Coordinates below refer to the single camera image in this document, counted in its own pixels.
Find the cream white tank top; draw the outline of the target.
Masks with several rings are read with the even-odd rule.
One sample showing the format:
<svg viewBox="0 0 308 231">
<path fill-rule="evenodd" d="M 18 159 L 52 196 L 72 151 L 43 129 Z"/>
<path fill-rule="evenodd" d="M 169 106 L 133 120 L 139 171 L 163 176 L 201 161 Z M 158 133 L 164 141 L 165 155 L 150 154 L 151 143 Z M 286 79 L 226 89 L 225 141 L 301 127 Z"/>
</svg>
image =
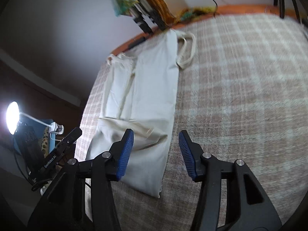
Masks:
<svg viewBox="0 0 308 231">
<path fill-rule="evenodd" d="M 97 128 L 87 151 L 93 159 L 110 149 L 124 131 L 134 144 L 122 181 L 159 197 L 174 124 L 179 71 L 196 54 L 196 37 L 169 30 L 131 55 L 110 55 Z"/>
</svg>

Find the leopard print cushion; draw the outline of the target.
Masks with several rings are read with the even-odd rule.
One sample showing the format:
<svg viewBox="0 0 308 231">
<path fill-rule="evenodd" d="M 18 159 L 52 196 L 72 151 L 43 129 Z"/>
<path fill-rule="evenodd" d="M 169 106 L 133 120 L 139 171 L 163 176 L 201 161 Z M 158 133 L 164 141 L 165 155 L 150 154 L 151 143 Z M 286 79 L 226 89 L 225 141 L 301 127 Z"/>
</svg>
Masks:
<svg viewBox="0 0 308 231">
<path fill-rule="evenodd" d="M 49 140 L 50 140 L 49 128 L 46 127 L 41 139 L 41 151 L 44 155 L 44 158 L 46 158 L 47 155 L 49 154 Z"/>
</svg>

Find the white power strip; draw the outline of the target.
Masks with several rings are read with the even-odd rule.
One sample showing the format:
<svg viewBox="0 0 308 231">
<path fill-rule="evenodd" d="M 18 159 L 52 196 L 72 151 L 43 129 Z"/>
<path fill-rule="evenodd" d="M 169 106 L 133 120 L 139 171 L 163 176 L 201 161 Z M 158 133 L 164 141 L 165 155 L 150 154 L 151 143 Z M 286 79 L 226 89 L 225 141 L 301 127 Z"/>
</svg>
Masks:
<svg viewBox="0 0 308 231">
<path fill-rule="evenodd" d="M 49 133 L 55 135 L 62 135 L 64 133 L 64 126 L 53 122 L 49 125 Z"/>
</svg>

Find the blue chair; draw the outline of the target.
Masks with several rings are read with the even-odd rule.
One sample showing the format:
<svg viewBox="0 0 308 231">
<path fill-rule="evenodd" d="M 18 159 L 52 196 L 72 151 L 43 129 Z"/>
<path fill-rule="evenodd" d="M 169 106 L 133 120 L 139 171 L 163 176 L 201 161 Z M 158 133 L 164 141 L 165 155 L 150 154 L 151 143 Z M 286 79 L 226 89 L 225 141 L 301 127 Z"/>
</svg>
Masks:
<svg viewBox="0 0 308 231">
<path fill-rule="evenodd" d="M 41 139 L 46 126 L 35 123 L 32 120 L 22 120 L 17 124 L 14 133 L 14 148 L 23 157 L 23 160 L 30 170 L 30 151 L 39 149 L 41 151 Z"/>
</svg>

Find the pink white checked bedspread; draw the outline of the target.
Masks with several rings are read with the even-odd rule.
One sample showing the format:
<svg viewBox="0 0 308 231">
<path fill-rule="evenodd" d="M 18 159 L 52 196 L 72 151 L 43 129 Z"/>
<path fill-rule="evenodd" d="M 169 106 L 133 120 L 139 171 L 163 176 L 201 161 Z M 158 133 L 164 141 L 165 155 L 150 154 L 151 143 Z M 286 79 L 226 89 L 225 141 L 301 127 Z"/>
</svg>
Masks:
<svg viewBox="0 0 308 231">
<path fill-rule="evenodd" d="M 200 185 L 187 175 L 178 133 L 220 160 L 243 159 L 282 222 L 307 192 L 307 30 L 270 14 L 189 24 L 197 52 L 181 71 L 160 198 L 113 187 L 122 230 L 189 230 Z"/>
</svg>

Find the black power adapter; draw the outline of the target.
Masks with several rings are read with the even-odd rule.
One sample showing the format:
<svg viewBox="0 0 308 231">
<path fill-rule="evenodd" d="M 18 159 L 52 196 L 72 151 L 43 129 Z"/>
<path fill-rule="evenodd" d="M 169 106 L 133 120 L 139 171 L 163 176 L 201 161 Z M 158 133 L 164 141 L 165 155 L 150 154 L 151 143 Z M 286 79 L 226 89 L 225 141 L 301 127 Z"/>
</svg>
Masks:
<svg viewBox="0 0 308 231">
<path fill-rule="evenodd" d="M 128 45 L 127 49 L 133 49 L 135 46 L 138 46 L 139 44 L 146 41 L 146 37 L 140 37 L 139 39 L 134 40 L 132 43 Z"/>
</svg>

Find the folded silver black tripod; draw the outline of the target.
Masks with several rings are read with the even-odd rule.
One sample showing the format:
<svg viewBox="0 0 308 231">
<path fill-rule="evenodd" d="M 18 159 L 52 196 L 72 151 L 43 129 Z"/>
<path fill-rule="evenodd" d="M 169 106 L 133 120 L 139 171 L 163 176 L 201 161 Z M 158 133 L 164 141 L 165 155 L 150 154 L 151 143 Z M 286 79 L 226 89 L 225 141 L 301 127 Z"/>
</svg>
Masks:
<svg viewBox="0 0 308 231">
<path fill-rule="evenodd" d="M 153 31 L 144 20 L 144 16 L 148 17 L 158 28 L 162 31 L 166 30 L 167 25 L 162 20 L 158 12 L 148 3 L 147 0 L 137 0 L 138 3 L 130 8 L 133 15 L 134 22 L 141 28 L 141 30 L 148 35 L 152 35 Z"/>
</svg>

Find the orange bed sheet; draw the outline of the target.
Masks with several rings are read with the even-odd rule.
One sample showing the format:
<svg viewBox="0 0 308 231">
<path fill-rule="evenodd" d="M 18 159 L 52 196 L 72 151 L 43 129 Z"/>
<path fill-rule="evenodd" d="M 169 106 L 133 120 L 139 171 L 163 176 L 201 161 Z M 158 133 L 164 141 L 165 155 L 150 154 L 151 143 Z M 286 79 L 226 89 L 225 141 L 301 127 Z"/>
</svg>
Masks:
<svg viewBox="0 0 308 231">
<path fill-rule="evenodd" d="M 206 20 L 213 18 L 215 16 L 222 15 L 243 15 L 243 14 L 272 14 L 272 15 L 280 15 L 279 8 L 274 5 L 264 5 L 264 4 L 240 4 L 240 5 L 223 5 L 215 9 L 214 7 L 193 7 L 186 8 L 181 10 L 176 16 L 173 24 L 168 24 L 169 28 L 179 29 L 183 28 L 185 25 L 190 23 L 195 23 L 198 21 Z M 126 52 L 128 49 L 128 45 L 132 43 L 134 40 L 139 39 L 140 37 L 146 37 L 150 39 L 156 35 L 162 33 L 157 26 L 153 27 L 153 34 L 146 35 L 145 33 L 141 33 L 127 42 L 123 43 L 116 49 L 114 49 L 111 53 L 117 55 L 121 52 Z"/>
</svg>

